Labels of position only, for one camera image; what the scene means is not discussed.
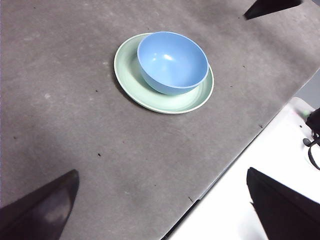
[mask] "gray mat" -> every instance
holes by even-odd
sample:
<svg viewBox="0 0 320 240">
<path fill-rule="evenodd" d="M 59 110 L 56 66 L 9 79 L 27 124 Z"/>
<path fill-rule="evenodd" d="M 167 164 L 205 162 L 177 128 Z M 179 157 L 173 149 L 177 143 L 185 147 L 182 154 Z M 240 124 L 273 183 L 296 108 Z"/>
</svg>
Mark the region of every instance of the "gray mat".
<svg viewBox="0 0 320 240">
<path fill-rule="evenodd" d="M 62 240 L 160 239 L 320 65 L 317 5 L 245 21 L 252 3 L 2 0 L 1 205 L 75 168 Z M 161 30 L 207 54 L 198 110 L 155 113 L 117 83 L 119 45 Z"/>
</svg>

